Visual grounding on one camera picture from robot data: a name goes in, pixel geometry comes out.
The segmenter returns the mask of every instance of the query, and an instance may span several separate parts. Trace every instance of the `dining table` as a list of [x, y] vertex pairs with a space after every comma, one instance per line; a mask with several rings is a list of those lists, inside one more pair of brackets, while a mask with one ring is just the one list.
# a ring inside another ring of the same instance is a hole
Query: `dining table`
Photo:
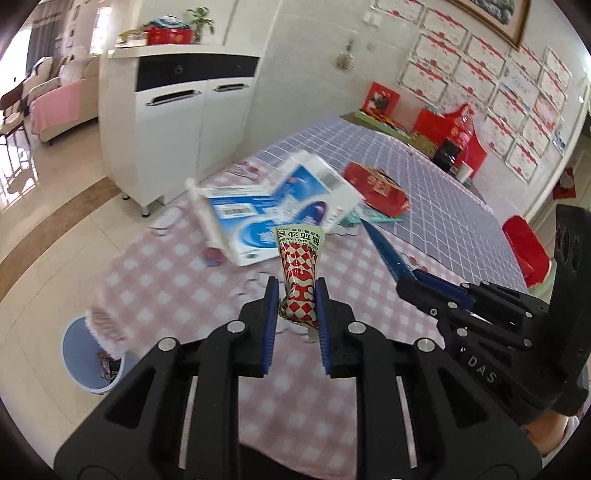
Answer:
[[[491, 209], [421, 153], [383, 133], [330, 119], [281, 140], [206, 179], [204, 186], [252, 184], [291, 154], [307, 150], [338, 171], [350, 161], [381, 168], [408, 194], [404, 221], [381, 232], [410, 265], [449, 282], [486, 280], [518, 291], [525, 281]], [[114, 358], [145, 355], [164, 337], [207, 337], [264, 295], [269, 276], [283, 280], [279, 258], [247, 267], [211, 262], [207, 232], [187, 196], [120, 257], [101, 282], [87, 325]], [[332, 299], [386, 337], [444, 347], [435, 318], [404, 302], [364, 228], [326, 236], [317, 265]], [[239, 437], [280, 464], [319, 479], [356, 473], [355, 379], [330, 379], [319, 344], [280, 320], [269, 375], [240, 378]], [[409, 457], [414, 458], [412, 437]]]

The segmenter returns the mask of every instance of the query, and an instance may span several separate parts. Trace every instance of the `pink checkered tablecloth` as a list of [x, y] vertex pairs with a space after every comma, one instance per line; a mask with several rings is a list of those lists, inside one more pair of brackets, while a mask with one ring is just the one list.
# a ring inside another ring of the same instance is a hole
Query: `pink checkered tablecloth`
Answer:
[[[267, 165], [251, 161], [261, 174]], [[211, 184], [247, 183], [228, 172]], [[459, 284], [462, 278], [412, 245], [383, 231], [400, 253], [429, 272]], [[88, 318], [115, 356], [145, 354], [161, 338], [181, 343], [206, 337], [236, 319], [242, 305], [261, 298], [268, 276], [282, 280], [279, 258], [250, 267], [208, 267], [206, 236], [192, 205], [180, 199], [108, 269]], [[363, 228], [356, 236], [328, 235], [317, 266], [331, 298], [351, 305], [357, 320], [401, 342], [420, 337], [443, 346], [435, 320], [402, 301], [396, 283]], [[278, 323], [271, 372], [241, 378], [240, 440], [283, 465], [320, 479], [355, 478], [355, 380], [324, 373], [318, 343]]]

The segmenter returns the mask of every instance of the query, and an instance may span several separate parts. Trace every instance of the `red checkered candy wrapper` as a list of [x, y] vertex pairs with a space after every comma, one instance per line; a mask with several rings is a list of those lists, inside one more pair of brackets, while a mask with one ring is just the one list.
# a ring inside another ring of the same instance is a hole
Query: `red checkered candy wrapper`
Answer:
[[314, 308], [316, 264], [324, 245], [324, 231], [312, 225], [284, 225], [273, 229], [285, 274], [279, 314], [294, 323], [318, 328]]

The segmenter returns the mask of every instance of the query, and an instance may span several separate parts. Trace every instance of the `blue trash can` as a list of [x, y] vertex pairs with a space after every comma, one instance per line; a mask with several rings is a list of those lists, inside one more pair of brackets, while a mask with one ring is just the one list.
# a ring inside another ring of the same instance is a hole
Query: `blue trash can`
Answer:
[[138, 358], [127, 352], [121, 358], [119, 374], [109, 383], [102, 375], [98, 354], [104, 350], [86, 327], [86, 317], [72, 320], [61, 340], [61, 358], [72, 380], [87, 392], [102, 395], [117, 383], [138, 362]]

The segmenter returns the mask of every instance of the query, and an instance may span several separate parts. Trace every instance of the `black drawer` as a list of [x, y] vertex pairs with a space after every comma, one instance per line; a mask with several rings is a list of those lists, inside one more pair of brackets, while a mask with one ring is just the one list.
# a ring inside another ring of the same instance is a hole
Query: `black drawer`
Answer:
[[136, 92], [150, 88], [233, 77], [254, 77], [259, 57], [177, 53], [140, 57]]

